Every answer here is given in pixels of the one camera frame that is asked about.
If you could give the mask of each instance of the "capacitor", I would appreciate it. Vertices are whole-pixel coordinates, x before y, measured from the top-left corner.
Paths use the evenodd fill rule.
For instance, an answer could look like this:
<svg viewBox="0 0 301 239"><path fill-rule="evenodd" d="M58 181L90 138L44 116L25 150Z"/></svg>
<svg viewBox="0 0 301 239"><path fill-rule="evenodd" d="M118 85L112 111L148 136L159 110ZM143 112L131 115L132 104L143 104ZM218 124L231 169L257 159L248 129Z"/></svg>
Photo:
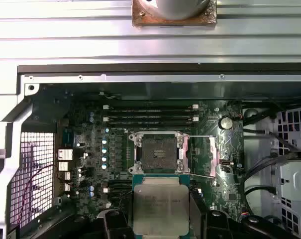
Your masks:
<svg viewBox="0 0 301 239"><path fill-rule="evenodd" d="M83 147L85 146L85 143L77 143L77 147Z"/></svg>
<svg viewBox="0 0 301 239"><path fill-rule="evenodd" d="M233 120L228 116L223 116L221 119L219 119L218 125L220 129L228 130L233 127Z"/></svg>

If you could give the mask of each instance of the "mounting screw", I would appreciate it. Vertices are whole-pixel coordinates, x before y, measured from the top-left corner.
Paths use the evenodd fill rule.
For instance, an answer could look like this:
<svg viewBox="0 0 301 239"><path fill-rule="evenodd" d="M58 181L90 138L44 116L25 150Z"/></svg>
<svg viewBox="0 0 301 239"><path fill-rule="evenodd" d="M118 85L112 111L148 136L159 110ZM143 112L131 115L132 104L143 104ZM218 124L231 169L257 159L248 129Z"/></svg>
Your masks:
<svg viewBox="0 0 301 239"><path fill-rule="evenodd" d="M249 221L252 222L252 223L258 223L259 222L259 220L255 217L250 217Z"/></svg>
<svg viewBox="0 0 301 239"><path fill-rule="evenodd" d="M218 212L218 211L214 211L214 212L212 212L212 215L215 216L215 217L220 217L221 213Z"/></svg>
<svg viewBox="0 0 301 239"><path fill-rule="evenodd" d="M182 164L178 165L178 171L183 171L184 170L184 166Z"/></svg>

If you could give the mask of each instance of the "cable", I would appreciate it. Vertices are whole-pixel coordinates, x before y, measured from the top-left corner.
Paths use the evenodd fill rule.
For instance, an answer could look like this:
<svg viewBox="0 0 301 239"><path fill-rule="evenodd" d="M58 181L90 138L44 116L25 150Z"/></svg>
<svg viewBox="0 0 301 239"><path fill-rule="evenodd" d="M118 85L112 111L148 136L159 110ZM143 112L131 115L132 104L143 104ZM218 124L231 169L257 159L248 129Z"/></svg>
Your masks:
<svg viewBox="0 0 301 239"><path fill-rule="evenodd" d="M54 165L54 164L47 165L47 166L41 168L40 170L38 170L38 171L37 171L37 172L29 179L29 181L26 183L26 186L25 186L25 189L24 189L24 192L23 192L23 196L22 196L21 212L20 212L20 215L19 215L19 217L18 217L18 219L17 219L17 223L18 223L18 224L20 223L20 221L21 221L21 219L22 219L23 207L24 207L25 200L26 200L25 195L26 195L26 191L27 191L28 187L30 186L30 184L31 184L31 182L32 182L32 179L33 179L36 175L38 175L43 169L48 168L48 167L52 167L52 166L53 166L53 167L56 167L56 168L58 169L58 167L57 167L56 165Z"/></svg>
<svg viewBox="0 0 301 239"><path fill-rule="evenodd" d="M244 128L243 132L245 132L245 133L255 133L255 134L266 134L265 130L254 130L254 129L248 129L248 128Z"/></svg>
<svg viewBox="0 0 301 239"><path fill-rule="evenodd" d="M265 130L254 130L254 129L248 129L248 128L244 128L243 132L255 133L255 134L268 134L268 135L276 138L281 144L283 144L286 148L288 148L290 150L290 152L301 152L301 150L296 148L294 145L288 143L286 140L282 139L281 137L278 137L273 132L266 132Z"/></svg>
<svg viewBox="0 0 301 239"><path fill-rule="evenodd" d="M243 201L244 204L247 208L247 211L249 212L250 215L253 215L252 209L246 199L246 195L245 195L245 181L248 180L250 177L252 177L254 174L260 172L262 169L275 164L275 163L280 163L280 162L286 162L287 160L293 159L293 158L298 158L299 155L296 152L291 152L289 154L283 155L283 156L279 156L279 157L275 157L275 158L269 158L267 160L262 160L260 163L257 163L257 165L255 165L253 168L249 169L247 171L247 173L245 174L244 177L242 177L241 182L240 182L240 186L239 189L241 191L242 197L243 197Z"/></svg>
<svg viewBox="0 0 301 239"><path fill-rule="evenodd" d="M245 195L248 195L254 191L257 191L257 190L266 190L268 191L269 193L272 193L274 195L276 195L276 188L275 187L271 187L271 186L257 186L257 187L254 187L254 188L250 188L249 190L247 190L245 192Z"/></svg>
<svg viewBox="0 0 301 239"><path fill-rule="evenodd" d="M286 231L288 231L289 233L291 232L290 229L285 225L285 223L283 223L283 221L282 221L281 219L279 219L278 217L276 217L276 216L268 215L268 216L264 217L264 219L265 219L265 220L268 220L268 221L269 221L270 219L275 219L275 220L277 220L277 221L280 222L280 224L284 227L284 229L285 229Z"/></svg>

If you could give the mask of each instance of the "metal frame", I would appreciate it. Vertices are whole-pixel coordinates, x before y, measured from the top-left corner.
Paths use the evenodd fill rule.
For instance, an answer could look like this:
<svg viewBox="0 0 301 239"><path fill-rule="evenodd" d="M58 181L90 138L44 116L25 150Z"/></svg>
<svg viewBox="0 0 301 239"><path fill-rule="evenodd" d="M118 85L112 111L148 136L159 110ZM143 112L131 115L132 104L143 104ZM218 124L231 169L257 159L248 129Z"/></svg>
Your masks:
<svg viewBox="0 0 301 239"><path fill-rule="evenodd" d="M215 27L136 28L129 0L2 1L0 94L17 94L20 65L301 62L301 0L217 11Z"/></svg>
<svg viewBox="0 0 301 239"><path fill-rule="evenodd" d="M3 229L3 239L6 238L8 231L6 225L6 202L7 202L7 186L12 177L20 166L20 141L21 127L24 121L32 114L32 106L29 106L21 115L13 122L12 128L12 148L11 157L5 159L4 168L0 174L0 229Z"/></svg>

